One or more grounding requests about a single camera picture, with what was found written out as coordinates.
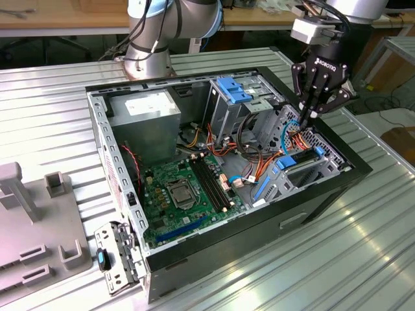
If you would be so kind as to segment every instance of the gray plastic tray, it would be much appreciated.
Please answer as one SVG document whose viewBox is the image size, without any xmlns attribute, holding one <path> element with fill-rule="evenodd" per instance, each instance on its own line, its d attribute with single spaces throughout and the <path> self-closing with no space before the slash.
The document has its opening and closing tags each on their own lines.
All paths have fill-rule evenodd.
<svg viewBox="0 0 415 311">
<path fill-rule="evenodd" d="M 69 176 L 20 180 L 17 163 L 0 166 L 0 306 L 92 265 Z"/>
</svg>

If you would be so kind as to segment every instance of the ribbed metal surface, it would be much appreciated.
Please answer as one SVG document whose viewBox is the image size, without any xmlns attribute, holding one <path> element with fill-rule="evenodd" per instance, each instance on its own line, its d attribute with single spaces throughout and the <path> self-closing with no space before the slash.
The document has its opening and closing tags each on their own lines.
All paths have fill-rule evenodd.
<svg viewBox="0 0 415 311">
<path fill-rule="evenodd" d="M 269 49 L 172 61 L 178 74 L 267 65 L 291 83 L 287 61 Z M 24 181 L 56 170 L 68 173 L 92 254 L 94 230 L 112 220 L 115 209 L 84 86 L 123 80 L 119 64 L 111 62 L 0 72 L 0 163 L 19 161 Z M 374 171 L 315 222 L 151 306 L 139 288 L 111 299 L 95 261 L 89 271 L 5 310 L 413 310 L 414 177 L 344 111 L 325 121 Z"/>
<path fill-rule="evenodd" d="M 415 37 L 390 37 L 386 40 L 385 45 L 415 65 Z"/>
</svg>

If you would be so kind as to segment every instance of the blue cable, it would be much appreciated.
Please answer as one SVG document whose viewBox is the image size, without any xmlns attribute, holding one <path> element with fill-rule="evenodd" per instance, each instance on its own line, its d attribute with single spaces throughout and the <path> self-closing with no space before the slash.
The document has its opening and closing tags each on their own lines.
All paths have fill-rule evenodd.
<svg viewBox="0 0 415 311">
<path fill-rule="evenodd" d="M 242 178 L 242 176 L 232 176 L 228 181 L 229 183 L 232 183 L 232 181 L 235 181 L 238 178 Z"/>
<path fill-rule="evenodd" d="M 208 45 L 208 42 L 209 42 L 209 38 L 206 38 L 206 42 L 203 45 L 203 47 L 200 49 L 200 52 L 203 52 L 203 50 L 206 48 L 206 45 Z"/>
<path fill-rule="evenodd" d="M 290 121 L 284 126 L 284 129 L 281 133 L 281 147 L 282 147 L 285 155 L 288 154 L 287 147 L 285 147 L 285 132 L 287 131 L 287 128 L 290 124 L 295 124 L 295 125 L 298 125 L 298 126 L 300 125 L 300 124 L 298 124 L 297 121 Z"/>
</svg>

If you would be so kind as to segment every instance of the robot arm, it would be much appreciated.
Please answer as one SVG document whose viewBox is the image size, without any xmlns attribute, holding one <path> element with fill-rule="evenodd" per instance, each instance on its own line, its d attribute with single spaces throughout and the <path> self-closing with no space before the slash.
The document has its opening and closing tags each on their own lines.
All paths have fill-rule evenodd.
<svg viewBox="0 0 415 311">
<path fill-rule="evenodd" d="M 336 110 L 356 98 L 348 81 L 388 0 L 303 0 L 328 12 L 327 16 L 296 19 L 291 36 L 308 44 L 305 63 L 292 66 L 294 92 L 299 96 L 301 129 L 310 119 Z"/>
<path fill-rule="evenodd" d="M 129 0 L 133 38 L 124 66 L 133 79 L 172 73 L 169 42 L 176 38 L 208 38 L 220 28 L 220 0 Z"/>
</svg>

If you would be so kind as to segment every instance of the motherboard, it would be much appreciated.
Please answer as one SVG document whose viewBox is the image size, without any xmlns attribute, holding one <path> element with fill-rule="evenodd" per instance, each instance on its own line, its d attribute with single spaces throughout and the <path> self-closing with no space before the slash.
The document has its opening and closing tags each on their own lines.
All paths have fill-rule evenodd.
<svg viewBox="0 0 415 311">
<path fill-rule="evenodd" d="M 150 248 L 161 246 L 244 211 L 213 155 L 192 155 L 145 171 L 144 212 Z"/>
</svg>

